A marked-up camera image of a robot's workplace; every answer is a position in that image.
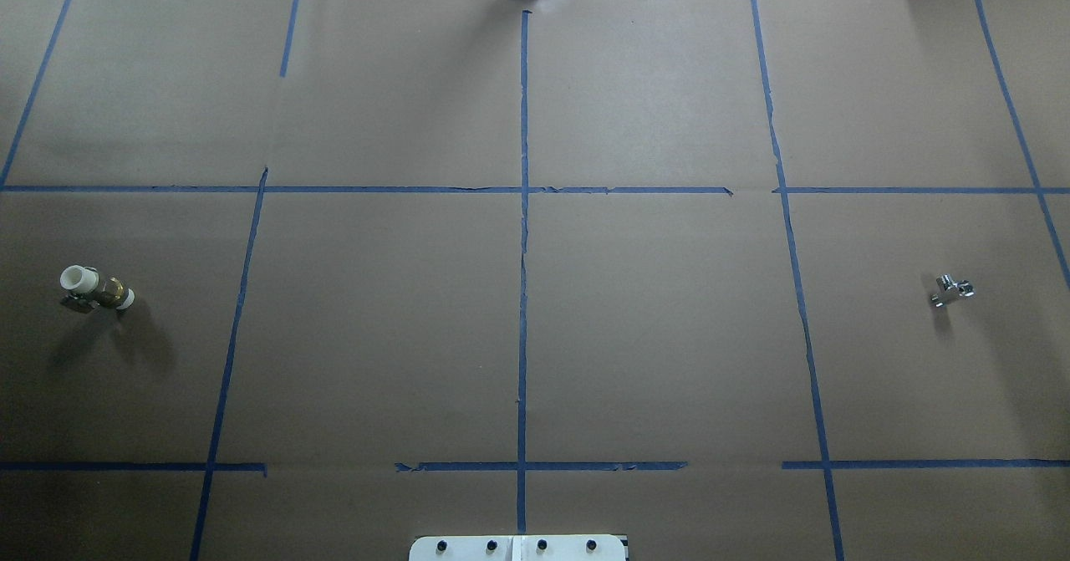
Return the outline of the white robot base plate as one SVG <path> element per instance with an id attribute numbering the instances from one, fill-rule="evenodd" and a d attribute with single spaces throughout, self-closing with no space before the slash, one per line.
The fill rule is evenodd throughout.
<path id="1" fill-rule="evenodd" d="M 409 560 L 629 560 L 627 539 L 614 534 L 502 534 L 421 537 Z"/>

